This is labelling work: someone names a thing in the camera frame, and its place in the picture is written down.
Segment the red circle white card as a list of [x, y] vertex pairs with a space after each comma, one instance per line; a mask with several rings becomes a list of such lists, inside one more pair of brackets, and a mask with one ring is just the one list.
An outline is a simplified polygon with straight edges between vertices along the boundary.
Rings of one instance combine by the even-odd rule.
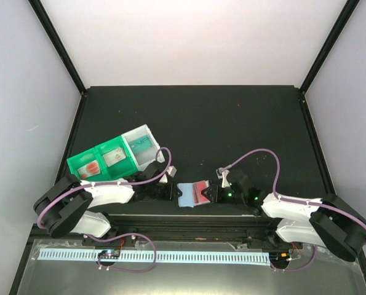
[[209, 185], [208, 181], [198, 181], [193, 183], [193, 198], [194, 198], [194, 206], [204, 205], [201, 204], [201, 190]]

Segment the teal card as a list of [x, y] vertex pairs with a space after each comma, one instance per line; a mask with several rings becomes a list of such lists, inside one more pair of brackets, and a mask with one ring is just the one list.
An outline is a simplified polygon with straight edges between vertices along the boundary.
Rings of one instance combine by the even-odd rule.
[[129, 142], [129, 147], [134, 154], [139, 154], [152, 148], [153, 142], [148, 135], [141, 136]]

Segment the pink card sleeve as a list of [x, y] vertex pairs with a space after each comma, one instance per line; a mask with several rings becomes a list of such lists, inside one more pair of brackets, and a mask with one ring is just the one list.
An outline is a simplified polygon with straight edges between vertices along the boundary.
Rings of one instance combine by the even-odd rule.
[[107, 167], [111, 167], [118, 162], [126, 159], [126, 154], [123, 150], [123, 148], [118, 147], [116, 149], [113, 149], [112, 151], [107, 152], [106, 154], [103, 154], [103, 160]]

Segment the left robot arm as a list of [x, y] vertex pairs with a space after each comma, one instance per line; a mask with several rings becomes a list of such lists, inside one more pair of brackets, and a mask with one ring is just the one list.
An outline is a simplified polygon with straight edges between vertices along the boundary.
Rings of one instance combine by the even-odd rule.
[[90, 209], [146, 200], [175, 200], [182, 196], [173, 182], [175, 172], [175, 167], [154, 161], [144, 171], [112, 181], [85, 181], [68, 174], [35, 202], [37, 225], [52, 238], [70, 233], [90, 234], [102, 244], [112, 245], [118, 231], [108, 214]]

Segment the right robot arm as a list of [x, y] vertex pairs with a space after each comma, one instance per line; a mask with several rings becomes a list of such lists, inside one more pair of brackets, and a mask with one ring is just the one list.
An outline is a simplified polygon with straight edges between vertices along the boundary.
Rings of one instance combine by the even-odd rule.
[[353, 262], [366, 245], [366, 219], [336, 194], [302, 199], [257, 188], [240, 170], [217, 173], [221, 182], [209, 182], [199, 192], [212, 203], [230, 203], [252, 216], [274, 219], [275, 226], [265, 233], [273, 248], [308, 243]]

